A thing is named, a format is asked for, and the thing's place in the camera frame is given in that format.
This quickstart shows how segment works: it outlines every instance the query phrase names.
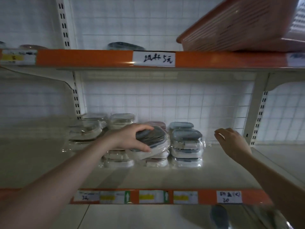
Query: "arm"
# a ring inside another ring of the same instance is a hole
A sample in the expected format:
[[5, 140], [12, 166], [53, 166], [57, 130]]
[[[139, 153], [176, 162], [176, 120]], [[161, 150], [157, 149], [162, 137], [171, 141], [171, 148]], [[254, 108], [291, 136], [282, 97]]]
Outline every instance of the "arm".
[[97, 139], [82, 152], [52, 169], [23, 188], [0, 211], [0, 228], [44, 228], [66, 205], [101, 157], [110, 149], [150, 148], [135, 139], [135, 133], [153, 127], [128, 125], [121, 130]]
[[295, 229], [304, 228], [305, 191], [254, 158], [238, 132], [220, 128], [215, 131], [215, 137], [225, 153], [253, 175], [288, 222]]

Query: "yellow label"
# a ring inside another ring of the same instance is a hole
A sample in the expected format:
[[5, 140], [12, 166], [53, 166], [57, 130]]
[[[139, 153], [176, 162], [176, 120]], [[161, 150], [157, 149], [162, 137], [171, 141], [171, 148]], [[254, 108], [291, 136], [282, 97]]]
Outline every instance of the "yellow label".
[[152, 194], [139, 195], [139, 200], [153, 200], [153, 199], [155, 199], [155, 196]]
[[8, 54], [2, 54], [2, 59], [4, 61], [23, 61], [24, 56], [23, 55], [8, 55]]
[[114, 201], [115, 200], [115, 196], [113, 196], [113, 195], [101, 195], [100, 196], [100, 199], [101, 200], [112, 200], [112, 201]]
[[173, 199], [174, 200], [180, 200], [180, 201], [188, 201], [189, 197], [186, 196], [186, 195], [179, 195], [179, 196], [174, 195]]

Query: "upper shelf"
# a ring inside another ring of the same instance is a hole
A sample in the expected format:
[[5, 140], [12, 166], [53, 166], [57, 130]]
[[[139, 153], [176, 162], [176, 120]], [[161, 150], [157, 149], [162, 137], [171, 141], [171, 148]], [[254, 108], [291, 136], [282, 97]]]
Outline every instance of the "upper shelf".
[[[303, 54], [277, 52], [175, 52], [175, 67], [188, 69], [304, 67], [302, 56]], [[39, 50], [35, 65], [54, 68], [139, 67], [133, 63], [133, 51], [62, 49]]]

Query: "white paper label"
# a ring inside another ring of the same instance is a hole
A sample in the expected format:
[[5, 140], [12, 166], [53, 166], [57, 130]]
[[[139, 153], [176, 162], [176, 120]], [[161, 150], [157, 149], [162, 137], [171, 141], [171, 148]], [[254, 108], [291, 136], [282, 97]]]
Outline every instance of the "white paper label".
[[77, 191], [74, 195], [74, 201], [99, 201], [99, 191]]
[[287, 53], [288, 67], [305, 67], [305, 53]]
[[125, 191], [101, 191], [99, 200], [101, 204], [124, 204]]
[[174, 67], [176, 53], [158, 51], [134, 51], [132, 55], [134, 66], [167, 66]]
[[222, 204], [242, 203], [240, 191], [217, 191], [217, 202]]
[[168, 193], [165, 191], [139, 191], [139, 203], [165, 203], [168, 202]]
[[35, 65], [37, 50], [2, 50], [1, 65]]
[[197, 191], [174, 191], [173, 192], [174, 204], [198, 204]]

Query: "grid pattern wall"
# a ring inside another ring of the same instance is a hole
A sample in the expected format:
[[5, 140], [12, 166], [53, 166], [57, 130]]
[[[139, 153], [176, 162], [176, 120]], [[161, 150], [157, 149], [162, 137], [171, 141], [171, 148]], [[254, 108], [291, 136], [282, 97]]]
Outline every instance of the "grid pattern wall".
[[62, 137], [72, 98], [64, 82], [0, 70], [0, 137]]
[[223, 0], [72, 0], [78, 49], [127, 42], [181, 51], [176, 38]]
[[215, 140], [217, 128], [232, 127], [243, 132], [253, 81], [221, 81], [216, 72], [213, 79], [217, 82], [158, 81], [153, 76], [146, 81], [110, 81], [101, 79], [104, 76], [99, 73], [100, 76], [82, 75], [90, 113], [134, 113], [138, 122], [163, 121], [167, 126], [173, 121], [188, 121], [209, 142]]
[[55, 0], [0, 0], [0, 41], [9, 48], [62, 47]]
[[274, 143], [305, 143], [305, 82], [268, 92], [256, 144]]

